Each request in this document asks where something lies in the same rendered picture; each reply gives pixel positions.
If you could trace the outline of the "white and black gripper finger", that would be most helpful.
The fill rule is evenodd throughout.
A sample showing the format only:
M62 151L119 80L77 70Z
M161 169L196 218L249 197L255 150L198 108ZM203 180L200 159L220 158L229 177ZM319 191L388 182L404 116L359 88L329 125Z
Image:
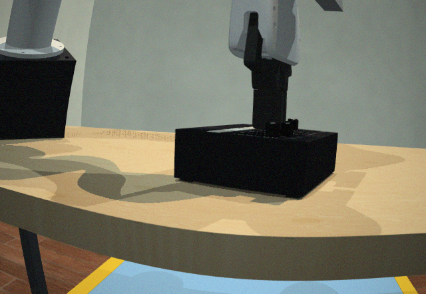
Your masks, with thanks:
M284 105L283 105L283 122L286 123L286 107L287 107L287 91L288 91L288 77L292 75L292 66L280 61L280 90L284 92Z
M252 71L252 126L266 129L267 122L283 122L284 92L280 90L280 61L262 58L263 38L258 29L258 13L250 13L244 65ZM256 90L257 89L257 90ZM278 91L277 91L278 90Z

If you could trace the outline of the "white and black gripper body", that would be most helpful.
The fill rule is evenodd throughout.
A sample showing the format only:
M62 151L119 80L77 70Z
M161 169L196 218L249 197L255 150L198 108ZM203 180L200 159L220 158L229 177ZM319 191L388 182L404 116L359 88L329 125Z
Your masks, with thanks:
M301 39L297 0L232 0L228 47L244 58L250 13L258 13L263 38L262 58L295 66L300 62Z

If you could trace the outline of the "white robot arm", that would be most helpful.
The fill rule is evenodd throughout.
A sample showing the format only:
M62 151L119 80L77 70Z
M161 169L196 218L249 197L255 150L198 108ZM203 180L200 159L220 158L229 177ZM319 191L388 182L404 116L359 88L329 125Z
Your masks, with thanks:
M61 1L13 0L7 36L0 38L0 55L21 59L60 55L64 44L53 40L53 33ZM324 11L343 12L342 0L315 1Z

